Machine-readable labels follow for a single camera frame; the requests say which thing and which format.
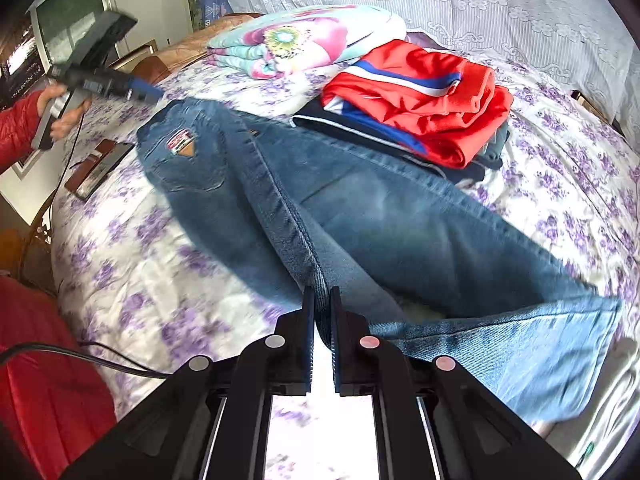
human hand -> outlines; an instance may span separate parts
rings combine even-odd
[[[66,86],[64,85],[53,84],[47,86],[42,91],[42,94],[40,94],[40,97],[38,97],[38,115],[42,117],[49,100],[60,97],[65,92]],[[85,99],[78,108],[66,112],[62,117],[54,121],[51,125],[51,138],[53,140],[60,140],[68,136],[73,127],[79,123],[82,114],[84,114],[90,106],[91,99]]]

jeans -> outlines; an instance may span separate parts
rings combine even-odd
[[[191,139],[191,155],[176,140]],[[588,402],[622,303],[449,182],[392,156],[188,98],[138,131],[138,156],[193,243],[288,309],[328,290],[405,354],[456,358],[528,422]],[[409,298],[444,319],[416,321]]]

floral bed sheet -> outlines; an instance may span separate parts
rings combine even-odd
[[[638,340],[640,158],[548,75],[491,51],[463,55],[492,66],[496,82],[514,95],[502,169],[464,191],[601,294],[621,296],[626,307],[615,338]],[[341,68],[260,81],[199,62],[164,81],[166,95],[155,108],[96,100],[66,177],[101,139],[135,142],[136,129],[170,100],[216,99],[287,121]],[[196,354],[215,360],[237,355],[272,331],[277,305],[193,247],[164,197],[146,180],[135,150],[88,202],[61,187],[53,219],[60,307],[79,339],[98,340],[152,368],[172,371]],[[333,395],[330,353],[319,340],[315,348],[312,393],[275,399],[266,478],[376,478],[370,402]],[[100,348],[92,351],[117,360]],[[118,418],[158,386],[156,380],[100,372]]]

silver screw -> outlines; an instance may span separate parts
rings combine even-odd
[[[209,368],[209,360],[204,355],[196,355],[189,359],[189,368],[194,372],[201,372]]]
[[[368,350],[378,348],[380,346],[380,339],[374,335],[366,335],[363,338],[360,338],[360,346]]]
[[[456,362],[451,357],[443,355],[436,359],[436,366],[443,372],[450,372],[456,367]]]
[[[269,348],[280,348],[284,345],[285,341],[281,335],[273,334],[264,340],[264,344]]]

cable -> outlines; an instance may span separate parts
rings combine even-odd
[[[48,345],[45,343],[20,343],[15,346],[12,346],[11,348],[0,353],[0,366],[6,364],[9,361],[9,359],[11,359],[14,356],[17,356],[18,354],[21,354],[22,352],[30,352],[34,350],[41,351],[41,352],[53,352],[54,354],[62,354],[62,355],[67,355],[69,357],[77,357],[78,359],[89,361],[90,363],[94,363],[100,366],[105,366],[107,368],[112,368],[113,370],[117,370],[119,372],[124,372],[126,374],[131,374],[131,375],[137,375],[140,377],[147,377],[150,379],[166,379],[171,376],[171,374],[162,374],[160,372],[150,372],[148,370],[136,370],[135,368],[129,368],[128,366],[112,363],[111,361],[100,359],[99,357],[94,357],[92,355],[76,352],[75,350],[71,350],[69,348],[64,348],[62,346],[56,346],[56,345]]]
[[[153,372],[155,374],[162,373],[162,372],[158,372],[157,370],[153,370],[153,368],[149,368],[148,366],[140,364],[139,362],[134,361],[131,357],[127,357],[126,355],[121,354],[120,352],[118,352],[116,349],[111,348],[110,346],[105,345],[104,343],[100,343],[98,341],[78,341],[78,345],[79,346],[99,346],[101,348],[104,348],[105,350],[108,350],[109,352],[112,352],[112,353],[116,354],[118,357],[121,357],[125,361],[128,361],[131,364],[136,365],[138,368],[142,368],[143,370],[147,370],[147,371]]]
[[[80,123],[78,124],[78,132],[76,133],[76,138],[74,139],[74,143],[71,146],[71,153],[69,153],[69,158],[66,160],[65,169],[62,171],[60,175],[60,180],[58,181],[58,185],[56,189],[53,191],[53,198],[51,199],[51,205],[49,206],[49,229],[53,230],[53,220],[51,217],[51,211],[53,210],[53,201],[56,199],[58,195],[58,190],[60,189],[60,184],[62,184],[62,180],[65,177],[66,170],[69,169],[69,163],[71,162],[71,158],[74,156],[74,150],[76,149],[76,142],[78,142],[78,137],[80,137],[80,130],[82,130],[82,122],[84,121],[84,114],[80,116]]]

